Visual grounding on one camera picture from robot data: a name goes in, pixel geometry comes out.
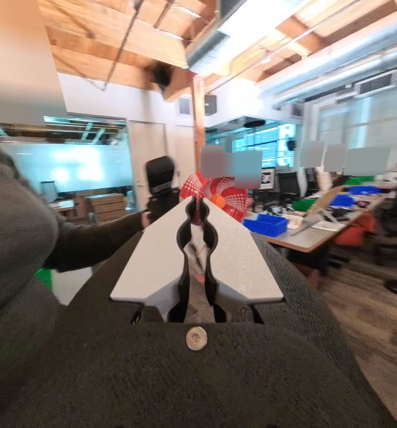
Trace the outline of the wooden post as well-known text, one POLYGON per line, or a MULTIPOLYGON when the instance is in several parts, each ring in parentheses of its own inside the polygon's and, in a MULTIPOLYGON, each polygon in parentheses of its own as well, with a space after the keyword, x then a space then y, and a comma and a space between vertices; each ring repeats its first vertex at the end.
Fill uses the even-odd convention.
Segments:
POLYGON ((191 81, 192 112, 194 120, 195 169, 201 170, 201 151, 206 144, 205 130, 205 88, 201 77, 191 81))

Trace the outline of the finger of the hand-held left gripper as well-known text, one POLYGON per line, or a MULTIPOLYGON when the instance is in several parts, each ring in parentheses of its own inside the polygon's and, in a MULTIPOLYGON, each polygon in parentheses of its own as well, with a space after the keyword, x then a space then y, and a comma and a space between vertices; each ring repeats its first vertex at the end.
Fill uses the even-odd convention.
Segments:
POLYGON ((189 262, 193 271, 205 271, 208 246, 204 241, 204 231, 201 226, 191 225, 189 242, 189 262))

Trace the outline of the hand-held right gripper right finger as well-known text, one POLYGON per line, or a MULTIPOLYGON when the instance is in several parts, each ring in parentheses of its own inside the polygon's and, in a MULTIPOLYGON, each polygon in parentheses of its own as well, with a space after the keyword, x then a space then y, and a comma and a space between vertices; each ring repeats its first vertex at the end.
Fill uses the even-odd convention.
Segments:
POLYGON ((202 223, 205 293, 212 307, 232 313, 282 302, 283 293, 247 228, 208 199, 202 199, 202 223))

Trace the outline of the red orange object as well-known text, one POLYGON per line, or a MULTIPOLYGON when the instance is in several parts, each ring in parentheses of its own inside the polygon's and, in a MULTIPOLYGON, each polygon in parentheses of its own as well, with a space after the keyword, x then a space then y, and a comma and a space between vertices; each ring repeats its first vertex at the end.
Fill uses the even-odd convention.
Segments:
POLYGON ((373 214, 365 214, 343 230, 333 243, 340 247, 362 249, 366 238, 375 235, 377 225, 377 218, 373 214))

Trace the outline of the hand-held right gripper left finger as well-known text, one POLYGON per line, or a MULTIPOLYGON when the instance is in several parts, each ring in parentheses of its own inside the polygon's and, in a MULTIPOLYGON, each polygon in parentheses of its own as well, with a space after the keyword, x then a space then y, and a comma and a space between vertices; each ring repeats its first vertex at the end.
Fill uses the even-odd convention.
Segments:
POLYGON ((189 302, 189 261, 196 198, 188 197, 148 226, 137 243, 111 300, 156 307, 161 316, 185 316, 189 302))

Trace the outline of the large blue parts bin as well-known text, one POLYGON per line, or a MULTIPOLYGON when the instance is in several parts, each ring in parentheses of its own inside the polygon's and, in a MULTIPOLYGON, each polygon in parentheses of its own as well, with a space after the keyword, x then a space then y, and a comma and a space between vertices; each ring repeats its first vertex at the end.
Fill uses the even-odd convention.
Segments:
POLYGON ((244 219, 243 225, 250 232, 275 238, 287 231, 288 219, 268 214, 258 214, 255 219, 244 219))

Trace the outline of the green plastic bin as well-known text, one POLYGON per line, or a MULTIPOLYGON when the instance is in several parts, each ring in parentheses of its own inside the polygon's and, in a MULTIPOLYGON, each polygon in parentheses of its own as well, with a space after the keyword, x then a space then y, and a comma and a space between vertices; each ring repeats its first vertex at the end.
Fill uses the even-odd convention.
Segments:
POLYGON ((52 291, 53 288, 53 272, 51 269, 41 268, 38 270, 34 277, 43 283, 46 288, 52 291))

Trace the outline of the small blue parts bin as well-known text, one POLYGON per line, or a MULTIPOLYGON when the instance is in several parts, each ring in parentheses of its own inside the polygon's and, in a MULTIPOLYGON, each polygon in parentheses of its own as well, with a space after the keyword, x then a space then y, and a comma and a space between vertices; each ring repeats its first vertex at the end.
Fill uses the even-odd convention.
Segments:
POLYGON ((347 194, 337 195, 329 204, 332 208, 352 209, 356 201, 353 197, 347 194))
POLYGON ((380 194, 380 188, 373 185, 358 185, 349 187, 348 192, 350 195, 368 196, 380 194))

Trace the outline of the small black monitor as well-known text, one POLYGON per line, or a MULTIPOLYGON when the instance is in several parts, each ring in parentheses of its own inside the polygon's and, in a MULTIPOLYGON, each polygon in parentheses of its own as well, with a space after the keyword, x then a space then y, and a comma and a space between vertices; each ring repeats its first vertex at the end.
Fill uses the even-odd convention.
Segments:
POLYGON ((41 193, 47 204, 55 202, 58 198, 58 191, 55 181, 41 181, 41 193))

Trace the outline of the grey work table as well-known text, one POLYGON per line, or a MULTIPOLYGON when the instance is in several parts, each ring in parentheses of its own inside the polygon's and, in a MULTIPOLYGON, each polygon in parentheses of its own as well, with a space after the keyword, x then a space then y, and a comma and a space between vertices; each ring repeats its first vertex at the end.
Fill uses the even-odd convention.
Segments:
POLYGON ((317 229, 305 225, 297 229, 287 229, 277 237, 268 237, 259 233, 255 234, 271 245, 277 245, 302 253, 313 253, 317 249, 328 245, 335 237, 361 218, 375 214, 379 209, 389 207, 389 204, 393 203, 395 198, 390 197, 390 194, 380 194, 377 196, 367 196, 363 200, 369 201, 370 205, 366 208, 358 208, 354 212, 349 213, 348 221, 341 222, 341 227, 336 231, 317 229))

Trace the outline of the red white yo-yo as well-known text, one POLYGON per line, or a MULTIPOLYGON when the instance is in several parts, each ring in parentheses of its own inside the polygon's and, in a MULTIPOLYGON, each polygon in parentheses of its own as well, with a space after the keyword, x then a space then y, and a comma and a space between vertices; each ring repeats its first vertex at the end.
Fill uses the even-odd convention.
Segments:
POLYGON ((241 223, 248 209, 248 191, 234 186, 234 178, 222 177, 207 179, 197 171, 185 181, 181 190, 179 201, 188 197, 195 197, 197 203, 193 223, 202 225, 200 215, 200 200, 205 198, 219 207, 223 212, 241 223))

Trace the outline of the person's left forearm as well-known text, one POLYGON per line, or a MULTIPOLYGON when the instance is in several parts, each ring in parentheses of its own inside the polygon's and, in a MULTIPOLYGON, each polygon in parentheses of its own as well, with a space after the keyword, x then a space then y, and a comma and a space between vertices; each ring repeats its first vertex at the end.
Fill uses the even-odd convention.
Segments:
POLYGON ((57 215, 56 244, 43 268, 65 272, 104 262, 136 233, 143 231, 141 212, 104 223, 84 225, 57 215))

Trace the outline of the silver spiral air duct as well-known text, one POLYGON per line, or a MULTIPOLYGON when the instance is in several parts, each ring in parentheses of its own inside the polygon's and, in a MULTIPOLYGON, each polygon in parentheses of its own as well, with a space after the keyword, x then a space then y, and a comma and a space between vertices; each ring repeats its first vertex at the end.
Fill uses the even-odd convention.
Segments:
POLYGON ((397 11, 301 60, 256 86, 258 98, 272 96, 274 109, 342 85, 342 68, 358 67, 373 54, 397 45, 397 11))

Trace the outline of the white door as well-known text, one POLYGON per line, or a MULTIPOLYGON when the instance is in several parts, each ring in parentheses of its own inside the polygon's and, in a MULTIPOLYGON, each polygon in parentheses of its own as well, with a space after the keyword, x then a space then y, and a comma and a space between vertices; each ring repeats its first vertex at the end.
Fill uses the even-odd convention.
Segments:
POLYGON ((166 124, 165 135, 168 156, 175 164, 174 185, 181 188, 196 172, 194 128, 166 124))
POLYGON ((150 122, 129 121, 128 139, 135 180, 135 195, 139 210, 146 208, 150 193, 146 175, 146 163, 167 155, 165 125, 150 122))

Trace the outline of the cardboard box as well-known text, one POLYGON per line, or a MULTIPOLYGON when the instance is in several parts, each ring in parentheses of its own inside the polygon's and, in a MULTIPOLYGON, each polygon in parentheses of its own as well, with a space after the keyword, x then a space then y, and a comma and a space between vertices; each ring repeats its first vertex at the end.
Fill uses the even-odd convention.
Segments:
POLYGON ((95 222, 107 222, 107 221, 123 218, 126 215, 127 215, 126 210, 117 210, 117 211, 110 211, 110 212, 98 213, 98 214, 93 213, 92 218, 95 222))
POLYGON ((104 204, 92 204, 93 211, 97 214, 105 214, 110 212, 125 212, 126 206, 123 201, 121 202, 111 202, 104 204))
POLYGON ((92 206, 110 205, 116 203, 125 204, 124 195, 121 193, 88 196, 87 200, 92 206))

